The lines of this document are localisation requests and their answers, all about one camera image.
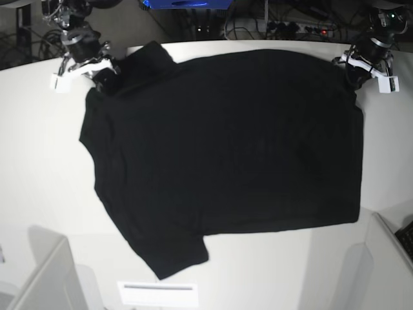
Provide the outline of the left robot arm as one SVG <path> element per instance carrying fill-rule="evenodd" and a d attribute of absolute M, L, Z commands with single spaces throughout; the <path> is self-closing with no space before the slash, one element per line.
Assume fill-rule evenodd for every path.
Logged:
<path fill-rule="evenodd" d="M 343 65 L 347 85 L 359 90 L 370 79 L 378 82 L 379 91 L 389 94 L 399 91 L 399 79 L 394 74 L 391 48 L 396 35 L 408 29 L 412 1 L 366 1 L 368 21 L 351 40 L 350 48 L 332 60 Z"/>

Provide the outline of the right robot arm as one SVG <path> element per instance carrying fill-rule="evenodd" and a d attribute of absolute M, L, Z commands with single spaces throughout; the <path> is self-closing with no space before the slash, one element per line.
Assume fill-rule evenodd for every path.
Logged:
<path fill-rule="evenodd" d="M 74 79 L 84 76 L 92 80 L 98 91 L 113 94 L 120 86 L 120 68 L 110 54 L 110 42 L 100 42 L 100 32 L 86 21 L 94 8 L 110 9 L 119 1 L 43 1 L 46 21 L 61 31 L 59 38 L 64 48 L 58 71 L 52 75 L 50 88 L 58 93 L 70 90 Z"/>

